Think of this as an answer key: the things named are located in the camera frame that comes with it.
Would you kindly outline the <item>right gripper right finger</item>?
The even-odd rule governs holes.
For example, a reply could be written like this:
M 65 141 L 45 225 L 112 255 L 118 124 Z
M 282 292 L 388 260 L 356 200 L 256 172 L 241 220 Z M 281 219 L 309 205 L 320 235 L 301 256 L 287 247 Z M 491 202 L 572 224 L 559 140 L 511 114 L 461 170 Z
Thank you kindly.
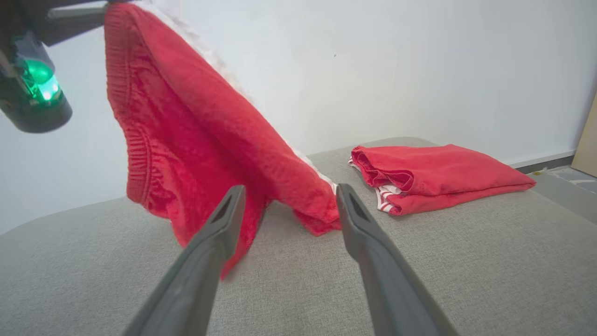
M 377 336 L 455 336 L 439 304 L 348 184 L 336 188 L 345 247 L 360 266 Z

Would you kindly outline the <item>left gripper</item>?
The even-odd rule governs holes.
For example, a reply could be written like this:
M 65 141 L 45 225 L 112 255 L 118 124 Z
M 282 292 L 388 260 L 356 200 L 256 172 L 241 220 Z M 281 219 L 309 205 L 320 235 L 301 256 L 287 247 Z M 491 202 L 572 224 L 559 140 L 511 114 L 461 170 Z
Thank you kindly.
M 73 4 L 49 9 L 47 46 L 100 28 L 107 4 Z M 1 2 L 1 111 L 22 132 L 47 133 L 72 117 L 55 75 L 56 67 L 17 0 Z

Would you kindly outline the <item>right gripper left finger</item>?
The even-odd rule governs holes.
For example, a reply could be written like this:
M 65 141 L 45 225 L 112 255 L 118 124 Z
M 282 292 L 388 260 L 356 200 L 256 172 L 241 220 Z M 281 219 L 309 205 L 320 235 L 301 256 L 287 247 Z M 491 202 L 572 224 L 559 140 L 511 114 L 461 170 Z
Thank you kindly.
M 204 336 L 220 275 L 234 255 L 246 204 L 231 187 L 151 293 L 125 336 Z

